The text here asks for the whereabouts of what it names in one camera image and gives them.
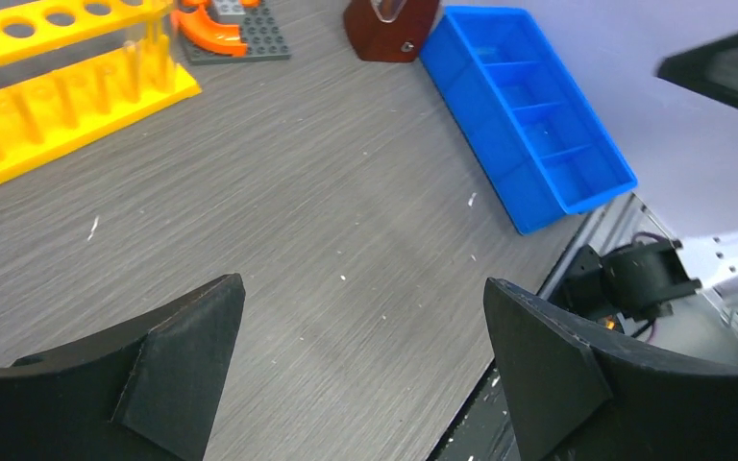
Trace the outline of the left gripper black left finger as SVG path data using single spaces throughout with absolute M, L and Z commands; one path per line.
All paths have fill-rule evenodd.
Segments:
M 238 274 L 0 368 L 0 460 L 201 460 L 241 325 Z

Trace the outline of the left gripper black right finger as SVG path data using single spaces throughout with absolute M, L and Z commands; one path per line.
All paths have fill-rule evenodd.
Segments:
M 505 279 L 483 308 L 525 460 L 738 460 L 738 366 L 604 328 Z

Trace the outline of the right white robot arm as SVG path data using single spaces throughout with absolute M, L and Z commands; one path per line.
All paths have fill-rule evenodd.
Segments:
M 657 78 L 738 109 L 738 32 L 665 58 Z M 671 313 L 668 302 L 738 278 L 738 232 L 670 239 L 660 235 L 599 255 L 581 247 L 550 299 L 599 321 L 620 313 L 646 331 Z

